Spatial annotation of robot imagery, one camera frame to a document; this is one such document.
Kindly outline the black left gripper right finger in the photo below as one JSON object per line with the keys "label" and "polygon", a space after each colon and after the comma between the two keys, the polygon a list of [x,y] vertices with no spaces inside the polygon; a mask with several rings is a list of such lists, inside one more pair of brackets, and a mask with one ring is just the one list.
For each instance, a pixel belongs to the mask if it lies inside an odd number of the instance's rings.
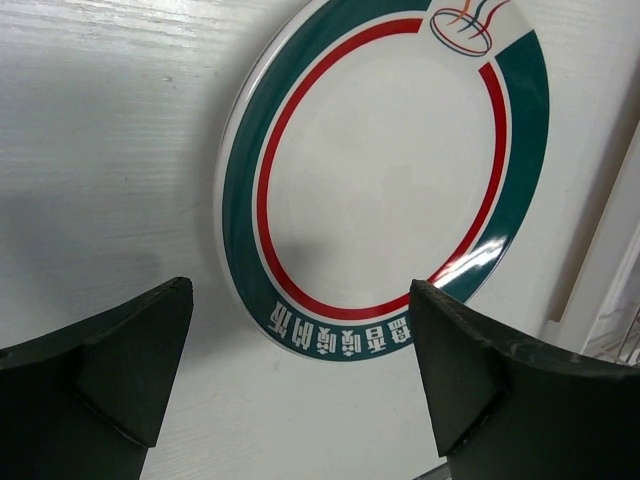
{"label": "black left gripper right finger", "polygon": [[410,287],[409,326],[438,454],[455,479],[635,479],[639,372]]}

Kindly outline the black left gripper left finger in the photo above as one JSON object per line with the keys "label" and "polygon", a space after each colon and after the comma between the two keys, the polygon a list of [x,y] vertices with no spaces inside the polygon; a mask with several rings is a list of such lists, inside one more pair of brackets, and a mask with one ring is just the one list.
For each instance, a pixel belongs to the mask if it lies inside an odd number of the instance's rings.
{"label": "black left gripper left finger", "polygon": [[176,277],[1,351],[4,479],[137,479],[157,445],[194,307]]}

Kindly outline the white plate green red rim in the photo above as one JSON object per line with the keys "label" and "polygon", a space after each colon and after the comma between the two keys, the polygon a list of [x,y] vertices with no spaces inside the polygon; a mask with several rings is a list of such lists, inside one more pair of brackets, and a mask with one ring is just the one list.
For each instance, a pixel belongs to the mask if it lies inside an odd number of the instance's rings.
{"label": "white plate green red rim", "polygon": [[216,240],[275,345],[355,362],[412,342],[413,280],[472,298],[515,239],[550,119],[518,1],[310,1],[231,110]]}

